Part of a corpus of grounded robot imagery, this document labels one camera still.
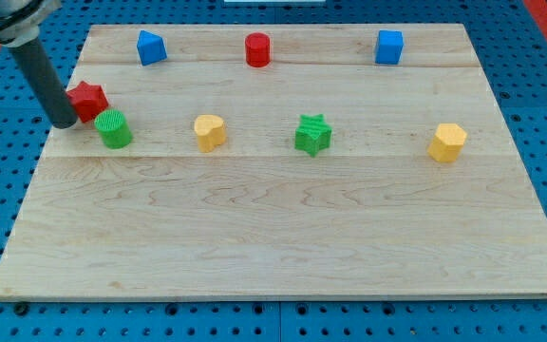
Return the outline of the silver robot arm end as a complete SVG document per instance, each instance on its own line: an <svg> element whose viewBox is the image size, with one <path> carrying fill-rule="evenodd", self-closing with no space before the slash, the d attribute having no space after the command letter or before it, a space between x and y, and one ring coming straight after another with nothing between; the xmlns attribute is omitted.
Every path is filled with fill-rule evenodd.
<svg viewBox="0 0 547 342"><path fill-rule="evenodd" d="M39 26L61 0L0 0L0 45L18 48L39 35Z"/></svg>

